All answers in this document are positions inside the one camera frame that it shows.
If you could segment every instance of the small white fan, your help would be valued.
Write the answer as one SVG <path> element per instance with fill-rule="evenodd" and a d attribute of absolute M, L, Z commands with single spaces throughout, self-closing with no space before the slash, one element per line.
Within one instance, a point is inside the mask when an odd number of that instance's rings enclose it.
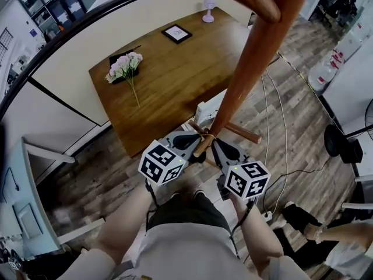
<path fill-rule="evenodd" d="M 203 4 L 207 8 L 207 14 L 202 17 L 206 23 L 214 22 L 214 17 L 211 15 L 211 10 L 216 6 L 215 0 L 203 0 Z"/>

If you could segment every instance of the black shorts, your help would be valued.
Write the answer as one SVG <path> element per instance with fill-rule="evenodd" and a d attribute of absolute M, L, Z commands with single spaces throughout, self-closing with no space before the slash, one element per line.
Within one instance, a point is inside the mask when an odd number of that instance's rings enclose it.
<path fill-rule="evenodd" d="M 202 193 L 184 201 L 179 194 L 161 205 L 149 219 L 148 230 L 161 224 L 195 223 L 222 227 L 231 233 L 227 220 Z"/>

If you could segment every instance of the flower stem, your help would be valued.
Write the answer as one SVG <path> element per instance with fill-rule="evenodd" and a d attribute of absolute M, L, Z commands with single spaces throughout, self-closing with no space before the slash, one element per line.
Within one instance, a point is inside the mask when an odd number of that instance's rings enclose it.
<path fill-rule="evenodd" d="M 137 96 L 136 91 L 135 91 L 135 85 L 133 84 L 133 72 L 132 72 L 132 77 L 131 78 L 127 77 L 127 74 L 123 77 L 127 80 L 128 84 L 130 85 L 130 87 L 133 91 L 133 95 L 135 96 L 136 102 L 137 102 L 139 108 L 141 108 L 138 96 Z"/>

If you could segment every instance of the black and white cube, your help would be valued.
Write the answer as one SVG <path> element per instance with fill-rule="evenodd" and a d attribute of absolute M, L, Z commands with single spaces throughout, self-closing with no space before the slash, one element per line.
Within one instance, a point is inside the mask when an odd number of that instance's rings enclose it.
<path fill-rule="evenodd" d="M 265 192 L 270 173 L 261 161 L 230 166 L 225 187 L 243 200 Z"/>
<path fill-rule="evenodd" d="M 154 140 L 142 153 L 139 172 L 158 186 L 177 179 L 186 161 Z"/>

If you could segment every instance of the wooden table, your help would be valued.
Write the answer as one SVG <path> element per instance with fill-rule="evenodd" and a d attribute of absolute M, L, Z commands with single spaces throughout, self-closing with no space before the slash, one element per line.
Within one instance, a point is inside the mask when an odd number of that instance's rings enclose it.
<path fill-rule="evenodd" d="M 89 70 L 112 126 L 130 156 L 190 119 L 200 102 L 227 88 L 249 30 L 219 8 L 213 23 L 195 13 L 156 29 L 112 55 L 141 45 L 140 74 L 134 77 L 141 108 L 127 82 L 109 84 L 108 57 Z M 178 24 L 193 36 L 175 44 L 161 33 Z"/>

